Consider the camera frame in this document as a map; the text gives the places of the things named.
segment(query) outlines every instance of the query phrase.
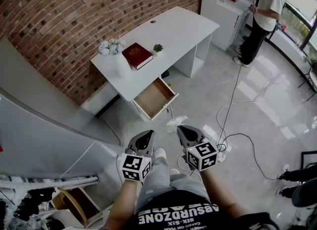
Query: gray pants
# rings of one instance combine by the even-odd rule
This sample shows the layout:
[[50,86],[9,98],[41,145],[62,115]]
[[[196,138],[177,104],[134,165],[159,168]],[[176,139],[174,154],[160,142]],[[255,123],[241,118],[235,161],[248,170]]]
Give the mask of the gray pants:
[[154,197],[176,189],[192,192],[209,201],[203,184],[194,181],[189,175],[183,173],[169,175],[167,160],[163,157],[158,158],[143,183],[137,202],[137,212]]

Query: white t-shirt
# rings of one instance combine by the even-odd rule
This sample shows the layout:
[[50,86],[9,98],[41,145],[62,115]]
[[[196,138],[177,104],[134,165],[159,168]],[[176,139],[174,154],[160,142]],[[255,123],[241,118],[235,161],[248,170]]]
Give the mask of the white t-shirt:
[[[263,9],[263,10],[273,10],[277,12],[278,14],[281,14],[283,11],[283,6],[284,6],[285,0],[259,0],[259,5],[258,9]],[[266,16],[263,16],[259,13],[256,13],[254,15],[254,19],[258,23],[260,27],[262,27],[266,31],[273,31],[275,24],[276,24],[276,19],[274,18],[269,18]]]

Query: person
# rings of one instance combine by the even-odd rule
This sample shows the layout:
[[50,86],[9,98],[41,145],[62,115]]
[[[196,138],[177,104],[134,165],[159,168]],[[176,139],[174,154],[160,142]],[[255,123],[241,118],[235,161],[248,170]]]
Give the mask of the person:
[[101,229],[279,229],[269,213],[250,214],[240,206],[210,168],[201,172],[201,184],[169,170],[164,149],[157,149],[154,157],[138,199],[137,182],[125,180]]
[[[317,178],[317,165],[312,165],[311,167],[302,170],[290,171],[289,169],[290,166],[285,165],[277,178],[279,180],[304,182],[308,182],[310,180]],[[314,203],[313,196],[317,196],[317,186],[315,181],[310,182],[309,185],[297,185],[295,187],[285,187],[282,189],[278,189],[276,194],[283,197],[292,198],[295,190],[299,187],[302,187],[301,189],[298,189],[300,191],[299,195],[302,196],[302,200],[309,200],[310,202]]]
[[248,67],[257,56],[263,40],[275,28],[276,21],[280,19],[285,0],[259,0],[259,5],[251,5],[250,12],[254,13],[250,36],[235,51],[239,56],[233,57],[236,64]]

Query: white box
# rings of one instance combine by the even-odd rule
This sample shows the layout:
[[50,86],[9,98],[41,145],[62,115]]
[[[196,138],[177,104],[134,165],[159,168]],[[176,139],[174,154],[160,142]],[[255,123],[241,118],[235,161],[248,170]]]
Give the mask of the white box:
[[199,171],[206,170],[217,163],[219,151],[210,142],[187,148],[187,163]]
[[151,158],[124,153],[120,169],[125,179],[143,181],[152,169],[151,163]]

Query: open drawer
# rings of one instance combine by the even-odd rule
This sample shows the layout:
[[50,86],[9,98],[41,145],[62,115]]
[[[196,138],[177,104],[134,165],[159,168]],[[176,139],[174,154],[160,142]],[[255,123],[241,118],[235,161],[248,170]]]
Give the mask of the open drawer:
[[145,88],[133,103],[148,119],[154,120],[176,97],[173,90],[158,77]]

